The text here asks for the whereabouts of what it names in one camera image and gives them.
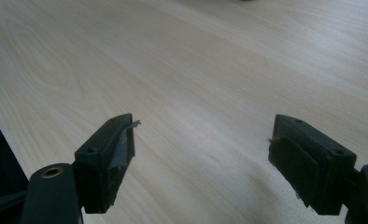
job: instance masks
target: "wood grain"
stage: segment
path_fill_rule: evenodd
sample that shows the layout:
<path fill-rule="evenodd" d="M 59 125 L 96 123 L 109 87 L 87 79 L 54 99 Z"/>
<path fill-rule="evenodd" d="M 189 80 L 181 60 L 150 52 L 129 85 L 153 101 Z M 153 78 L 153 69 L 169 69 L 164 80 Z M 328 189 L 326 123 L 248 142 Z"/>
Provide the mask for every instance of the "wood grain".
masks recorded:
<path fill-rule="evenodd" d="M 136 157 L 85 223 L 343 223 L 267 139 L 287 114 L 368 163 L 368 0 L 0 0 L 0 127 L 28 176 L 127 112 Z"/>

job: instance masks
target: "wooden table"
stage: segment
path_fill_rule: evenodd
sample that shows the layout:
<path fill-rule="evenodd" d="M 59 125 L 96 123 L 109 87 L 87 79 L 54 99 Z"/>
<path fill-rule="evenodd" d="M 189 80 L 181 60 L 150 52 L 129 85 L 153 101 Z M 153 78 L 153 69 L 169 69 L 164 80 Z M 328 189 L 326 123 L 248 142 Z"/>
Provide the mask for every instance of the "wooden table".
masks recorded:
<path fill-rule="evenodd" d="M 286 114 L 368 163 L 368 0 L 0 0 L 0 127 L 28 176 L 127 112 L 136 157 L 85 223 L 343 223 L 267 139 Z"/>

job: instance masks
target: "light wood surface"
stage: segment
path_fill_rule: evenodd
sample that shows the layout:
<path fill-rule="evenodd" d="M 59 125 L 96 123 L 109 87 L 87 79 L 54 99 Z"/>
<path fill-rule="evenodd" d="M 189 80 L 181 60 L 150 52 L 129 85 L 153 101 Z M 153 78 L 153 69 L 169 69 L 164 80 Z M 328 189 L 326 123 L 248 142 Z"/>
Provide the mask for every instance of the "light wood surface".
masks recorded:
<path fill-rule="evenodd" d="M 85 223 L 343 223 L 267 139 L 286 114 L 368 163 L 368 0 L 0 1 L 0 127 L 28 176 L 127 112 L 136 157 Z"/>

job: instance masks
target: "table surface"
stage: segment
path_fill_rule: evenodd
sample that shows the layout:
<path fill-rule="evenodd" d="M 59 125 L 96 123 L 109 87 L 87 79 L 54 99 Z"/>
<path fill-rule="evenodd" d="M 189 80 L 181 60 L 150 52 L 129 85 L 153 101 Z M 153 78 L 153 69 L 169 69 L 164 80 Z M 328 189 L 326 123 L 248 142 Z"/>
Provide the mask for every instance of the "table surface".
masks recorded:
<path fill-rule="evenodd" d="M 136 156 L 85 223 L 343 223 L 268 138 L 290 115 L 368 163 L 368 0 L 0 0 L 0 127 L 28 176 L 128 112 Z"/>

